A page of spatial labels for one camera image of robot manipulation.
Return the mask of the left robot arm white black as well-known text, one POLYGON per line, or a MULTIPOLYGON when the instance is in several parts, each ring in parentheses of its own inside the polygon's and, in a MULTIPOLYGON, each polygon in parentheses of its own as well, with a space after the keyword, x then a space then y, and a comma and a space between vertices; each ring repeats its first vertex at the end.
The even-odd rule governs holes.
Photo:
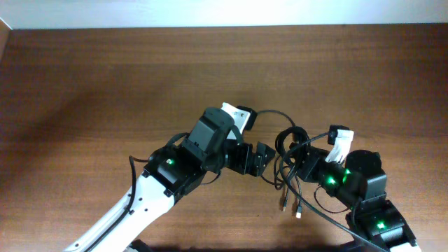
POLYGON ((189 132, 174 135, 143 160, 138 175, 129 157, 132 185, 125 195, 67 251, 125 251, 153 221, 203 184, 209 172, 228 168, 241 175, 259 177, 275 156, 263 143, 244 142, 257 113, 243 106, 223 104, 206 108, 189 132))

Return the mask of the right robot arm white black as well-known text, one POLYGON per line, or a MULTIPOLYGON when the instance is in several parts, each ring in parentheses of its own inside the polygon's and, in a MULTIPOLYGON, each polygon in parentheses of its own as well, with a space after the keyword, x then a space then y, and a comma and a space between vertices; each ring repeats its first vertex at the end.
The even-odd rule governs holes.
POLYGON ((293 157, 295 174, 304 182, 317 183, 350 212, 345 219, 353 241, 337 251, 420 251, 417 239, 403 215, 386 198, 387 176, 377 152, 354 150, 345 163, 326 162, 328 151, 306 146, 293 157))

